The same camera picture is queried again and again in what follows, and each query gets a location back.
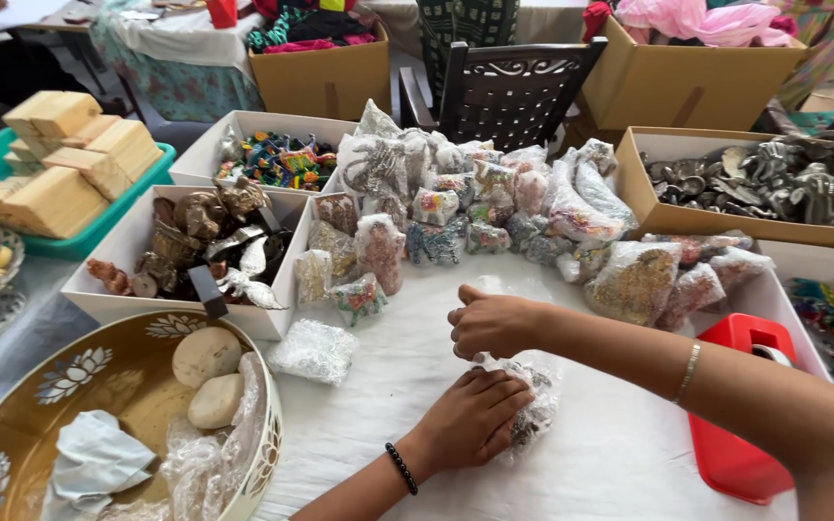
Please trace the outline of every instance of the silver bangle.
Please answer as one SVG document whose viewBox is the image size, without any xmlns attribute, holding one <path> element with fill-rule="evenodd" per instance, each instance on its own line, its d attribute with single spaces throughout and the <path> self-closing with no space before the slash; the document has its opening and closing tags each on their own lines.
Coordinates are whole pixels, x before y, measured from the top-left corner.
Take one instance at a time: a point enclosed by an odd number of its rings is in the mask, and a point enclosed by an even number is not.
<svg viewBox="0 0 834 521">
<path fill-rule="evenodd" d="M 694 344 L 694 349 L 690 351 L 690 360 L 688 361 L 688 370 L 684 372 L 684 380 L 681 381 L 681 388 L 678 389 L 678 394 L 671 402 L 678 405 L 681 396 L 684 395 L 684 389 L 690 385 L 690 379 L 694 377 L 694 371 L 697 369 L 697 359 L 701 356 L 701 345 Z"/>
</svg>

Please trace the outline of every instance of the hand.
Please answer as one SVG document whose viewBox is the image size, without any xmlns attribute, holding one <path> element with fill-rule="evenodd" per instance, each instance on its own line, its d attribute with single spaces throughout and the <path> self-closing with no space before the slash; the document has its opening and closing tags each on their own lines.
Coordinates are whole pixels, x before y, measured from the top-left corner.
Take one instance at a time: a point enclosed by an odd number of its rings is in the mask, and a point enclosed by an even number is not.
<svg viewBox="0 0 834 521">
<path fill-rule="evenodd" d="M 529 385 L 500 369 L 477 368 L 443 393 L 396 448 L 418 485 L 437 472 L 483 466 L 511 444 Z"/>
<path fill-rule="evenodd" d="M 526 349 L 540 349 L 538 335 L 544 304 L 519 297 L 487 295 L 470 286 L 459 287 L 466 307 L 449 312 L 450 337 L 456 356 L 470 361 L 489 351 L 495 359 L 513 358 Z"/>
</svg>

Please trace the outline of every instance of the gold metal bowl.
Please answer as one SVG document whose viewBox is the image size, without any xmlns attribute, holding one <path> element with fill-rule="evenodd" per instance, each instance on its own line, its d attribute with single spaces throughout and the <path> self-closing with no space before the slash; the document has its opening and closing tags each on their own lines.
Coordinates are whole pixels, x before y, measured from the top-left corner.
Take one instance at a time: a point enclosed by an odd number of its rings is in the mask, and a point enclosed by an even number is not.
<svg viewBox="0 0 834 521">
<path fill-rule="evenodd" d="M 172 353 L 189 333 L 205 327 L 201 312 L 173 310 L 123 319 L 76 340 L 37 366 L 0 401 L 0 520 L 38 519 L 56 458 L 59 430 L 81 411 L 101 409 L 121 421 L 124 432 L 159 456 L 144 483 L 114 494 L 115 503 L 169 497 L 157 470 L 167 453 L 169 421 L 185 415 L 195 389 L 172 374 Z M 260 357 L 265 383 L 265 423 L 259 446 L 239 491 L 225 498 L 222 521 L 246 521 L 269 486 L 279 458 L 282 405 L 272 370 L 247 335 L 225 320 L 213 323 Z"/>
</svg>

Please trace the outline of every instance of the black beaded bracelet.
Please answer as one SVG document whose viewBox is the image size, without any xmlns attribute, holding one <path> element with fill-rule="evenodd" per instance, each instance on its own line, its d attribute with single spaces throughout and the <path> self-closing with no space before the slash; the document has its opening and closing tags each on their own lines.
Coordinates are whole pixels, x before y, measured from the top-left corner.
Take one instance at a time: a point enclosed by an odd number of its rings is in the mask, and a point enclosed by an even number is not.
<svg viewBox="0 0 834 521">
<path fill-rule="evenodd" d="M 386 443 L 385 450 L 388 451 L 388 455 L 391 456 L 392 460 L 394 460 L 395 465 L 400 468 L 401 476 L 404 477 L 404 480 L 407 480 L 408 489 L 411 489 L 411 496 L 416 496 L 417 484 L 414 483 L 413 478 L 411 478 L 411 471 L 408 470 L 408 466 L 404 465 L 404 462 L 401 461 L 401 457 L 398 456 L 398 451 L 395 451 L 395 446 L 391 443 Z"/>
</svg>

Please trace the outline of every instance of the teal plastic tray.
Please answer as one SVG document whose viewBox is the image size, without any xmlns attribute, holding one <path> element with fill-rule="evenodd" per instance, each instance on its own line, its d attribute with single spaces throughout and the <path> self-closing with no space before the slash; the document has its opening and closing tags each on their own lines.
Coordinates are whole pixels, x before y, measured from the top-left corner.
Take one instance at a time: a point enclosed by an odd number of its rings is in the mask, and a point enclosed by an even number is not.
<svg viewBox="0 0 834 521">
<path fill-rule="evenodd" d="M 16 139 L 17 136 L 11 129 L 0 131 L 0 181 L 12 175 L 11 168 L 2 157 L 8 153 L 8 144 Z M 169 167 L 172 166 L 172 160 L 176 157 L 176 151 L 165 143 L 156 145 L 163 151 L 163 156 L 83 231 L 69 239 L 48 239 L 23 234 L 21 240 L 24 241 L 27 254 L 66 261 L 84 260 L 147 188 L 154 184 L 172 184 Z"/>
</svg>

